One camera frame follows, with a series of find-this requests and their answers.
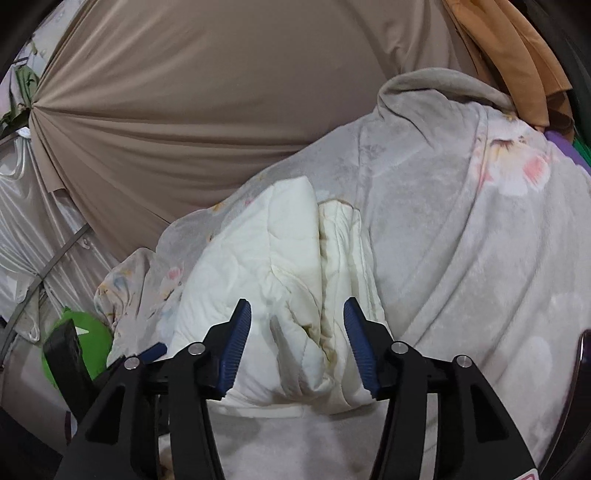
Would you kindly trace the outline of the beige fabric curtain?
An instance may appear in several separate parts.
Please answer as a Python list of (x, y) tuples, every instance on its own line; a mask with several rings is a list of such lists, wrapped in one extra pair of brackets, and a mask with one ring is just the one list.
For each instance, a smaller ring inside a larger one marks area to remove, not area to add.
[(33, 150), (121, 259), (427, 67), (475, 73), (440, 1), (88, 1), (42, 75)]

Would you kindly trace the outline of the grey floral fleece blanket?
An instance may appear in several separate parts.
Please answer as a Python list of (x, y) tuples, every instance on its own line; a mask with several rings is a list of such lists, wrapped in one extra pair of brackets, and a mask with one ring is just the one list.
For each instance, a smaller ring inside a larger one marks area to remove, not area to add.
[(205, 246), (263, 190), (300, 176), (318, 199), (361, 212), (394, 337), (427, 356), (471, 356), (544, 460), (590, 326), (590, 177), (506, 95), (452, 70), (392, 79), (372, 113), (115, 267), (94, 297), (113, 355), (166, 340)]

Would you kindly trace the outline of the silver satin curtain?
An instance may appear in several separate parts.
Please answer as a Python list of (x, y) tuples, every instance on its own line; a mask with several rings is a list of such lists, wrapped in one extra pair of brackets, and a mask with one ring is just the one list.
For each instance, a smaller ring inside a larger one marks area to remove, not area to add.
[(32, 142), (18, 134), (1, 141), (1, 316), (39, 288), (60, 314), (64, 308), (86, 312), (113, 329), (99, 313), (95, 292), (117, 264), (97, 235), (88, 230), (71, 247), (86, 224), (68, 194), (45, 189)]

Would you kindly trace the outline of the green plastic object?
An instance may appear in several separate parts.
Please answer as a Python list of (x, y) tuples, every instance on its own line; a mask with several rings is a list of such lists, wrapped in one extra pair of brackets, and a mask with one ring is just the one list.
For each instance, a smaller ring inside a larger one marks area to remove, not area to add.
[(90, 313), (74, 311), (69, 307), (64, 307), (61, 317), (49, 330), (49, 333), (43, 342), (41, 353), (41, 366), (43, 373), (56, 390), (58, 390), (58, 386), (47, 364), (47, 360), (45, 358), (45, 347), (48, 345), (49, 337), (53, 331), (68, 320), (72, 320), (74, 323), (76, 334), (81, 347), (82, 358), (92, 380), (95, 380), (106, 370), (107, 357), (110, 353), (113, 343), (112, 332), (102, 321), (98, 320)]

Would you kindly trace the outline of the cream white quilted comforter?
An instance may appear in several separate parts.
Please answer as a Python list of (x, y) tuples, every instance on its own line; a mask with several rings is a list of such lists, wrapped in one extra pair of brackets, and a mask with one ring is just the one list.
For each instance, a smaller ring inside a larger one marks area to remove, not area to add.
[(197, 260), (172, 320), (169, 350), (204, 339), (239, 300), (252, 327), (235, 385), (215, 412), (250, 418), (338, 414), (370, 404), (344, 324), (356, 298), (385, 312), (360, 212), (318, 202), (308, 178), (274, 183), (225, 226)]

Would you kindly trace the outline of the orange hanging garment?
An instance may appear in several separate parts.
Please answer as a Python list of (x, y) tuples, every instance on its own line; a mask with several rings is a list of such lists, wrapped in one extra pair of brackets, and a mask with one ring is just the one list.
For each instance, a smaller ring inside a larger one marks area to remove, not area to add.
[(509, 95), (519, 118), (574, 138), (572, 86), (557, 57), (509, 1), (446, 1), (477, 77)]

